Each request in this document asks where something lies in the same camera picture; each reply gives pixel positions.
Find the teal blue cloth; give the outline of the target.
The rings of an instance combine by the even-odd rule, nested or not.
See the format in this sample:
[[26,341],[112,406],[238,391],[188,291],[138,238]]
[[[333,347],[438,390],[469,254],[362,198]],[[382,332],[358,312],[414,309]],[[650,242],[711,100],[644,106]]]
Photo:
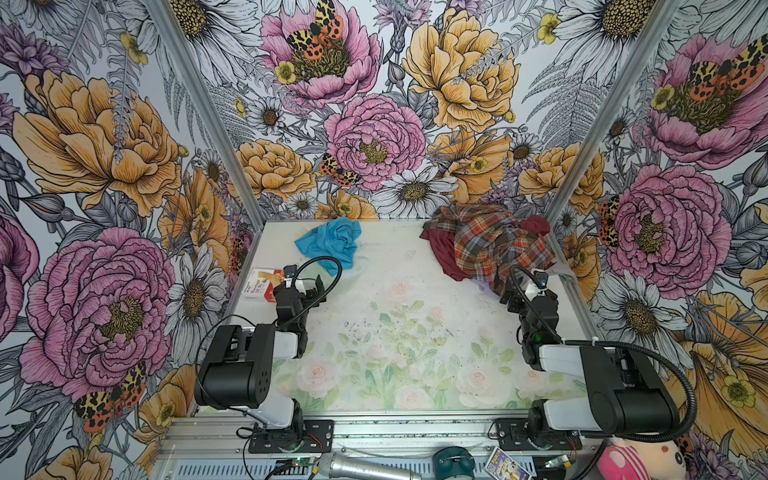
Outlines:
[[[361,233],[362,228],[357,220],[340,217],[310,230],[297,239],[294,244],[299,252],[308,259],[323,256],[334,257],[341,264],[340,268],[346,271],[354,266],[357,239]],[[332,260],[320,260],[319,264],[331,276],[337,275],[340,269]]]

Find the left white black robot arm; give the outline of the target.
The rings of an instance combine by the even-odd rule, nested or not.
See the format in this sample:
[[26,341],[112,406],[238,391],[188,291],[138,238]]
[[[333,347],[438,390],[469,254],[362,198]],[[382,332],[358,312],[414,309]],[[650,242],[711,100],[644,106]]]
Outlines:
[[299,359],[306,352],[308,310],[324,301],[322,279],[299,279],[274,290],[277,319],[270,323],[217,326],[200,366],[195,401],[253,419],[256,431],[280,440],[305,435],[298,401],[272,385],[277,360]]

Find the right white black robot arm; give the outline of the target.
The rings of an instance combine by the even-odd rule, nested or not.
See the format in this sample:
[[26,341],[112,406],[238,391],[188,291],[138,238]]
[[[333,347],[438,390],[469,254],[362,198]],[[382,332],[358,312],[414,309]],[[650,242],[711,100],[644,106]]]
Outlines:
[[539,399],[525,420],[499,426],[511,442],[524,449],[561,447],[580,435],[662,443],[685,433],[694,422],[697,404],[691,398],[679,413],[655,366],[663,364],[678,379],[682,371],[667,358],[626,342],[565,340],[556,331],[557,295],[541,286],[530,297],[510,280],[501,297],[518,315],[517,340],[534,371],[571,376],[586,388],[583,398]]

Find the red white bandage box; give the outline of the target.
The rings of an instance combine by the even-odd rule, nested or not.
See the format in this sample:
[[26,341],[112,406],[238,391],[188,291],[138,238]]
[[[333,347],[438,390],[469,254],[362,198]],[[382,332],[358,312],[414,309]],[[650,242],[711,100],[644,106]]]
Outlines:
[[284,280],[284,272],[280,269],[253,268],[245,279],[241,294],[245,299],[275,303],[274,290]]

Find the small green circuit board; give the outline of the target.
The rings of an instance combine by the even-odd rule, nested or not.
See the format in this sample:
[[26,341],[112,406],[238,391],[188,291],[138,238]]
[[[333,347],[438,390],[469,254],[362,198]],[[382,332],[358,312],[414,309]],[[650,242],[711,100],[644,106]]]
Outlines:
[[568,455],[562,454],[547,460],[544,463],[545,469],[567,469],[571,466],[572,462]]

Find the colourful card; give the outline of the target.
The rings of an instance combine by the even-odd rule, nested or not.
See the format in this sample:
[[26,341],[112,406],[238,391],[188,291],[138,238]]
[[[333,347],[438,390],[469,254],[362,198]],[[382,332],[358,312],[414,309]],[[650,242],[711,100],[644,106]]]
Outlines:
[[533,478],[528,470],[499,447],[491,452],[483,470],[494,480],[531,480]]

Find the silver microphone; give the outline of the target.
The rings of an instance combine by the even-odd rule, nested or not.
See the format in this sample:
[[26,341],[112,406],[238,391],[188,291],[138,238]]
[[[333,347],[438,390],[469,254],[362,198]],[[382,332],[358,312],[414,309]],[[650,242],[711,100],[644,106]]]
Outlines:
[[357,480],[421,480],[422,476],[408,469],[380,465],[350,458],[339,453],[323,454],[317,464],[318,473],[329,479]]

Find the pink white plush toy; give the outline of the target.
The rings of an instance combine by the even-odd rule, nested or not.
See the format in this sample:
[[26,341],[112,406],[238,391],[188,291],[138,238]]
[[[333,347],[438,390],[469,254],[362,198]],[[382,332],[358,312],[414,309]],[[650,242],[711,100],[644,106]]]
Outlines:
[[684,480],[686,462],[673,441],[644,443],[613,439],[597,462],[606,480]]

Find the dark green round device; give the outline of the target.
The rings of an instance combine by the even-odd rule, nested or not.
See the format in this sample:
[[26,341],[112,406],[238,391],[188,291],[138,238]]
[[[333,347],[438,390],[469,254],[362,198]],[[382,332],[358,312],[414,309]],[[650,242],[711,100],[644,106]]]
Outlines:
[[436,480],[474,480],[476,461],[470,452],[458,446],[437,451],[432,456]]

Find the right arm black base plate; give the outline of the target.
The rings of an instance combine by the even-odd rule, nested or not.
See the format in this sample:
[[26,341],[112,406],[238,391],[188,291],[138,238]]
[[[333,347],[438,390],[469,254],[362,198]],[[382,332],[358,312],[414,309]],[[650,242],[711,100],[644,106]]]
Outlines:
[[527,418],[498,418],[493,421],[490,432],[498,446],[508,452],[579,451],[582,448],[576,431],[534,425]]

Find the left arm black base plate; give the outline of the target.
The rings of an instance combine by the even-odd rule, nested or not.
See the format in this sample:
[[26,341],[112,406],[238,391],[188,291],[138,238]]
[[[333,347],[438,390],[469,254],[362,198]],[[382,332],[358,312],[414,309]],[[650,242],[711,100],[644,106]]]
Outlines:
[[332,450],[335,422],[305,420],[285,429],[252,434],[246,450],[250,454],[323,454]]

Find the aluminium front rail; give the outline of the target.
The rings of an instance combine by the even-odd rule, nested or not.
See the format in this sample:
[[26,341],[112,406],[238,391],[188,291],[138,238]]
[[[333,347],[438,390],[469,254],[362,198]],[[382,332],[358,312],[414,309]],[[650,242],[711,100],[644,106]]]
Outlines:
[[[495,420],[525,419],[527,414],[523,409],[326,411],[311,412],[305,419],[333,421],[332,447],[348,456],[420,458],[451,445],[485,453],[498,444],[491,429]],[[233,412],[178,419],[168,430],[158,458],[235,459],[245,449],[245,439],[237,431],[253,425]]]

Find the aluminium left corner post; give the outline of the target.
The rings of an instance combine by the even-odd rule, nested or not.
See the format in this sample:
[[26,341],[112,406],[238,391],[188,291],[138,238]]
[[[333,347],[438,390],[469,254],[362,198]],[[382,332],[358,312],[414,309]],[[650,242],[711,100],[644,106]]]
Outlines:
[[205,78],[197,66],[197,57],[187,44],[170,3],[168,1],[149,1],[147,9],[179,76],[183,78],[183,83],[211,136],[213,145],[233,181],[252,226],[258,233],[261,233],[266,223],[266,217],[258,205],[251,185],[236,156],[235,147],[210,96]]

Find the aluminium corner post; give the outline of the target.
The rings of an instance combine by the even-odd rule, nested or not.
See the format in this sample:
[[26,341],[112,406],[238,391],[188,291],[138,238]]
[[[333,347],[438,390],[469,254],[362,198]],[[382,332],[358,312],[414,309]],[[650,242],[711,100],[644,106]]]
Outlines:
[[266,223],[266,217],[258,205],[251,185],[236,156],[235,147],[210,96],[205,78],[197,66],[197,57],[187,44],[170,3],[168,1],[149,1],[147,9],[179,76],[183,78],[183,83],[211,136],[213,145],[233,181],[252,226],[258,233],[261,233]]
[[680,4],[679,0],[664,0],[655,3],[646,26],[640,31],[635,46],[630,50],[626,65],[618,70],[615,82],[581,143],[574,162],[552,197],[545,215],[551,225],[556,222],[575,193],[581,178],[598,152],[603,136],[619,113],[621,102],[630,95],[634,82],[639,78],[649,59],[655,55],[661,37],[671,24]]

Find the aluminium right corner post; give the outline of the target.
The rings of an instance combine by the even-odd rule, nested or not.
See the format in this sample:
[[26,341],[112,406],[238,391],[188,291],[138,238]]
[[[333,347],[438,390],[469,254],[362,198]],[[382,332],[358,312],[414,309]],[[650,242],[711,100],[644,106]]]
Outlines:
[[649,59],[655,55],[661,37],[671,24],[680,4],[679,0],[664,0],[655,3],[646,26],[640,31],[635,46],[630,50],[626,65],[618,70],[615,82],[581,143],[574,162],[552,197],[545,215],[551,225],[556,222],[575,193],[581,178],[598,152],[603,136],[619,113],[621,102],[630,95],[634,82],[639,78]]

